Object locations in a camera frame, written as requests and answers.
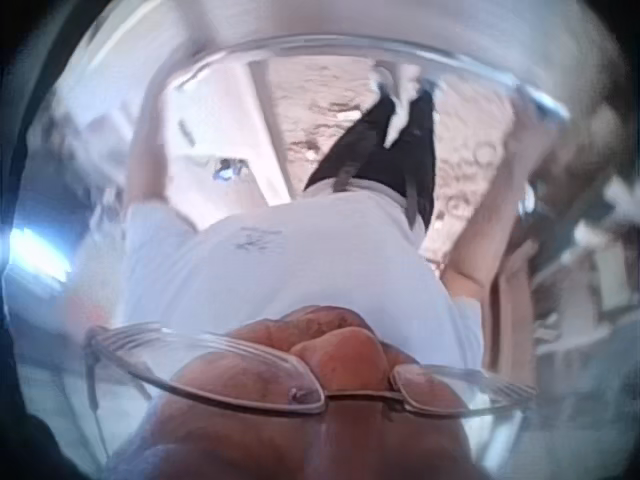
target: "black pants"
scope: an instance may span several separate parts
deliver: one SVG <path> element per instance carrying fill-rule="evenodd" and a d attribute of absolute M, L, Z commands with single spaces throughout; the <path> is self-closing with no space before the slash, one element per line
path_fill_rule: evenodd
<path fill-rule="evenodd" d="M 428 229 L 435 187 L 433 96 L 423 90 L 411 102 L 406 127 L 387 149 L 384 141 L 394 112 L 393 100 L 383 94 L 331 147 L 305 190 L 330 178 L 336 179 L 336 191 L 344 190 L 350 178 L 378 182 L 407 199 L 412 227 L 417 214 Z"/>

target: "bright light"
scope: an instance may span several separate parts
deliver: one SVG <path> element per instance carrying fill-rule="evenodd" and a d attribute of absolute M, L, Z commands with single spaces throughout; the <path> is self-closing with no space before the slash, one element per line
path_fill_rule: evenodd
<path fill-rule="evenodd" d="M 55 248 L 28 228 L 11 231 L 11 263 L 31 273 L 66 282 L 71 265 Z"/>

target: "person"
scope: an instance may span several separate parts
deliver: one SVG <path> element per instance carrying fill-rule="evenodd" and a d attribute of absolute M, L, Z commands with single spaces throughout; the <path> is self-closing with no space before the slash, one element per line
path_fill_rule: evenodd
<path fill-rule="evenodd" d="M 163 329 L 148 338 L 172 331 L 171 342 L 200 353 L 166 378 L 184 388 L 153 399 L 106 478 L 485 478 L 456 415 L 416 415 L 424 404 L 466 408 L 464 389 L 443 389 L 419 365 L 459 379 L 481 368 L 480 301 L 557 125 L 516 92 L 504 160 L 438 278 L 417 253 L 434 204 L 435 83 L 418 81 L 407 125 L 387 148 L 395 99 L 378 72 L 376 104 L 299 199 L 197 232 L 167 201 L 157 141 L 162 94 L 185 65 L 172 57 L 152 79 L 131 147 L 124 323 L 157 322 Z M 151 327 L 138 328 L 133 335 Z M 202 353 L 189 338 L 226 339 L 224 352 Z M 233 405 L 205 404 L 209 394 Z M 298 407 L 303 415 L 285 414 Z"/>

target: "white t-shirt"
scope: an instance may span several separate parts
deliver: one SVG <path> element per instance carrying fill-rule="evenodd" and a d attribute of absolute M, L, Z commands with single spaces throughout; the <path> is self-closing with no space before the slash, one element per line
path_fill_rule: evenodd
<path fill-rule="evenodd" d="M 224 333 L 307 305 L 359 313 L 378 337 L 424 364 L 480 368 L 480 304 L 451 298 L 418 255 L 404 199 L 354 181 L 321 182 L 290 204 L 194 231 L 161 202 L 127 219 L 124 322 Z"/>

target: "eyeglasses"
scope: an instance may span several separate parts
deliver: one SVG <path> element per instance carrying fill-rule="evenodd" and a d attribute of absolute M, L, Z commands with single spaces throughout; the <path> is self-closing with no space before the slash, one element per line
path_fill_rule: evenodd
<path fill-rule="evenodd" d="M 127 374 L 148 401 L 147 386 L 225 410 L 262 416 L 322 414 L 330 401 L 381 401 L 423 417 L 468 418 L 513 410 L 536 394 L 479 370 L 436 365 L 399 365 L 386 392 L 326 392 L 298 357 L 224 335 L 188 335 L 155 323 L 108 330 L 93 329 L 85 343 L 89 406 L 107 452 L 98 421 L 96 366 L 101 360 Z M 194 387 L 197 370 L 216 370 L 220 381 Z"/>

